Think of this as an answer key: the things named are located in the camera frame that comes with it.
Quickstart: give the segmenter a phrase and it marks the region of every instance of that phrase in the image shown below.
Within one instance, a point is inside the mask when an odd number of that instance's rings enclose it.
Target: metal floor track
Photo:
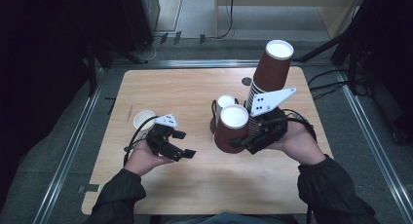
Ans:
[[[118,64],[120,67],[128,66],[128,69],[179,69],[179,68],[231,68],[231,67],[254,67],[258,64],[258,60],[164,60],[154,61],[147,64]],[[330,66],[331,63],[327,62],[292,62],[294,66]],[[33,223],[48,223],[48,219],[54,208],[56,199],[58,197],[61,186],[64,179],[70,169],[73,158],[76,154],[77,147],[84,129],[89,121],[89,118],[94,110],[94,105],[98,99],[101,86],[104,83],[106,72],[101,68],[98,73],[98,87],[93,96],[88,100],[85,109],[80,117],[78,125],[71,137],[70,142],[67,145],[66,151],[62,156],[60,164],[56,170],[56,174],[51,181],[48,192],[38,210]],[[340,73],[337,76],[338,81],[347,80],[344,73]],[[413,205],[408,196],[406,188],[401,183],[397,172],[392,165],[392,162],[388,158],[383,146],[381,145],[374,129],[370,125],[370,122],[363,111],[363,108],[358,101],[357,96],[353,96],[347,87],[344,87],[345,96],[357,118],[361,130],[368,142],[370,150],[379,166],[380,171],[394,196],[394,200],[398,205],[398,208],[406,223],[413,223]]]

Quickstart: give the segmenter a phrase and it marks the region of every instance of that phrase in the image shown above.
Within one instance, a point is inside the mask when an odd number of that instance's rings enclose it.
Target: hand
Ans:
[[[125,165],[125,169],[143,176],[157,166],[171,164],[173,162],[174,160],[166,157],[154,155],[146,140],[142,140],[137,143],[131,152],[131,156]]]
[[[301,165],[315,165],[325,159],[325,155],[304,125],[291,121],[288,122],[286,134],[267,149],[281,150]]]

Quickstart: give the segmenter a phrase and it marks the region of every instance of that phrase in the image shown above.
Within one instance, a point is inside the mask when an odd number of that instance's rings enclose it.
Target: tall cup stack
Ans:
[[[285,41],[273,40],[267,44],[252,78],[246,109],[251,108],[256,94],[278,91],[284,87],[293,53],[293,47]],[[258,122],[249,116],[248,134],[258,130]]]

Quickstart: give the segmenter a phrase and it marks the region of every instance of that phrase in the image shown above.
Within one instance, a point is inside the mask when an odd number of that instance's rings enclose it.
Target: person's right hand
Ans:
[[[281,150],[301,165],[315,165],[325,159],[304,125],[291,121],[288,122],[286,134],[279,141],[269,145],[267,149]]]

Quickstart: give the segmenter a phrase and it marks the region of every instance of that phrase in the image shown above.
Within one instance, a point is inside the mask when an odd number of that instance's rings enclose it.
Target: dark fabric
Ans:
[[[85,223],[134,223],[134,204],[146,197],[140,181],[139,175],[126,169],[119,171],[104,185],[92,209],[92,215]]]
[[[378,223],[374,209],[359,198],[349,174],[328,155],[310,167],[300,166],[298,191],[318,224]]]

